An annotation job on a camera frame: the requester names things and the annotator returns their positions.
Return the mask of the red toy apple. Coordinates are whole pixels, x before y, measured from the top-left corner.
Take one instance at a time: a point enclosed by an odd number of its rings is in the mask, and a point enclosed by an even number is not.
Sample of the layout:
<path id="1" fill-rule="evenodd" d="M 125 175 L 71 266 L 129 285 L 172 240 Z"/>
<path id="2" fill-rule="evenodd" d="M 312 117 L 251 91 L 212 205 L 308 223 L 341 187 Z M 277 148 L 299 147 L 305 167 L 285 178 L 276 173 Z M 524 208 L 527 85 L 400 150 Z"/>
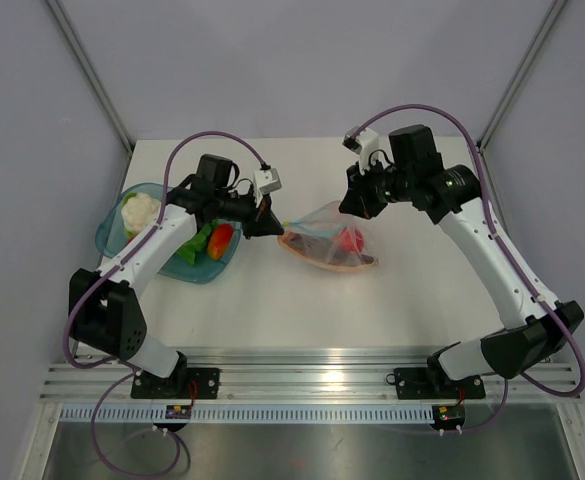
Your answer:
<path id="1" fill-rule="evenodd" d="M 355 227 L 346 227 L 337 235 L 340 249 L 349 253 L 362 253 L 365 249 L 363 233 Z"/>

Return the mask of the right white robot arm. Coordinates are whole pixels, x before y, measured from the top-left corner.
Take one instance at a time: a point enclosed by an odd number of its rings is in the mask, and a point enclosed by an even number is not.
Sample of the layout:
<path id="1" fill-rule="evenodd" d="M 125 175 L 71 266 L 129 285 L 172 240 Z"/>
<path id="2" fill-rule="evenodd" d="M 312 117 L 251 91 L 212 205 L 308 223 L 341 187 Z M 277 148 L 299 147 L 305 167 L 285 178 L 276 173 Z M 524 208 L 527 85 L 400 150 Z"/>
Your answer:
<path id="1" fill-rule="evenodd" d="M 357 160 L 346 171 L 339 210 L 363 219 L 391 203 L 427 214 L 460 249 L 495 305 L 502 327 L 480 339 L 449 345 L 426 363 L 426 384 L 448 396 L 461 381 L 484 374 L 512 379 L 558 352 L 583 321 L 575 301 L 562 302 L 533 273 L 509 237 L 488 220 L 493 209 L 477 175 L 459 164 L 445 167 L 430 128 L 393 131 L 390 149 L 370 129 L 350 132 L 343 145 Z"/>

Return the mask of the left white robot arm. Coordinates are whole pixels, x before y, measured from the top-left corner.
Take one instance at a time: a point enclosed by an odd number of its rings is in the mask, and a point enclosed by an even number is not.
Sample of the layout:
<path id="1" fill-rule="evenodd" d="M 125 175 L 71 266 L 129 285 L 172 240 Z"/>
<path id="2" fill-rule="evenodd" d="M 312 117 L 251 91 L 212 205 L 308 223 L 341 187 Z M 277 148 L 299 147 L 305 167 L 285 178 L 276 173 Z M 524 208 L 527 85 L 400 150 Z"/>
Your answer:
<path id="1" fill-rule="evenodd" d="M 246 238 L 278 236 L 283 227 L 271 207 L 280 189 L 278 172 L 256 170 L 245 194 L 235 192 L 230 176 L 237 165 L 205 154 L 195 173 L 166 187 L 158 216 L 103 269 L 76 271 L 69 283 L 66 334 L 134 369 L 135 399 L 193 396 L 195 375 L 187 357 L 147 331 L 140 297 L 177 250 L 212 220 L 238 223 Z"/>

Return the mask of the clear zip top bag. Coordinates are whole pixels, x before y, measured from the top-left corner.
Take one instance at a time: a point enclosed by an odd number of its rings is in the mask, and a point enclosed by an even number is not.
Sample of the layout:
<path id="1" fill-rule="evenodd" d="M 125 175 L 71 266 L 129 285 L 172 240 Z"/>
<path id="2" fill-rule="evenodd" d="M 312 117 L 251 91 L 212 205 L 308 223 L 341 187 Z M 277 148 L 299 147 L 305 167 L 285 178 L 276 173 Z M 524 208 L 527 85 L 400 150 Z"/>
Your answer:
<path id="1" fill-rule="evenodd" d="M 339 201 L 332 201 L 298 220 L 284 222 L 278 244 L 306 263 L 336 273 L 376 267 L 371 236 L 356 217 L 341 213 L 339 206 Z"/>

